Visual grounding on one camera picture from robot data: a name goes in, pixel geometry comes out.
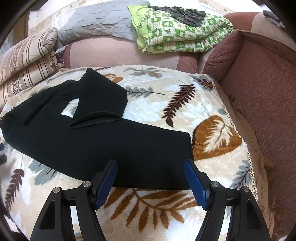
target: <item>black cloth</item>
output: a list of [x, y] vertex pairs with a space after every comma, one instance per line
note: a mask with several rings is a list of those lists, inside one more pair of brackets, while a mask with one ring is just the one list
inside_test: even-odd
[[184, 23], [193, 27], [198, 27], [202, 24], [206, 17], [204, 11], [196, 9], [183, 9], [182, 7], [151, 7], [153, 10], [162, 10], [171, 14], [172, 18], [177, 19], [180, 23]]
[[[61, 115], [79, 98], [73, 118]], [[8, 112], [1, 124], [16, 150], [68, 176], [91, 180], [118, 161], [114, 186], [189, 189], [183, 164], [190, 135], [122, 119], [124, 88], [88, 68], [81, 80], [48, 88]]]

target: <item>green checkered blanket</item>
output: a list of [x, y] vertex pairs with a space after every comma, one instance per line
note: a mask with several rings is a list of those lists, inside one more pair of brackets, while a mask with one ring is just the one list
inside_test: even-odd
[[220, 43], [231, 31], [232, 23], [207, 14], [198, 27], [180, 23], [165, 11], [147, 6], [128, 7], [137, 31], [137, 44], [143, 53], [204, 52]]

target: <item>blue gripper pad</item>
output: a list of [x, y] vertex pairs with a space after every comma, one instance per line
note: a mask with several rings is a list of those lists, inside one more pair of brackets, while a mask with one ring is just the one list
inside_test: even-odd
[[105, 204], [118, 171], [117, 161], [114, 160], [96, 192], [95, 208]]
[[197, 204], [200, 205], [203, 210], [207, 210], [209, 204], [207, 203], [205, 189], [188, 161], [184, 162], [184, 174]]

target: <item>metal screw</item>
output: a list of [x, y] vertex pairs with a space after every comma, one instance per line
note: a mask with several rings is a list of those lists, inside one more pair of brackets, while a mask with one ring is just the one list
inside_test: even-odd
[[86, 181], [86, 182], [83, 183], [83, 186], [85, 188], [89, 187], [90, 185], [91, 185], [91, 182], [90, 181]]
[[58, 193], [60, 190], [61, 190], [61, 189], [60, 189], [59, 187], [56, 187], [56, 188], [54, 188], [52, 191], [53, 191], [54, 193]]
[[247, 186], [243, 186], [242, 189], [243, 189], [243, 191], [245, 191], [245, 192], [250, 191], [250, 189], [249, 189]]
[[220, 185], [220, 183], [217, 182], [217, 181], [212, 181], [211, 184], [212, 184], [212, 186], [215, 187], [215, 188], [218, 187], [218, 186]]

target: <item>gray bedspread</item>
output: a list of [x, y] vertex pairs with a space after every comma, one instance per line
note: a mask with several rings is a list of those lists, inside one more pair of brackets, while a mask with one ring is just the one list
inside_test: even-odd
[[127, 40], [137, 40], [127, 6], [149, 6], [145, 0], [116, 0], [78, 8], [59, 30], [55, 49], [73, 41], [91, 36], [110, 35]]

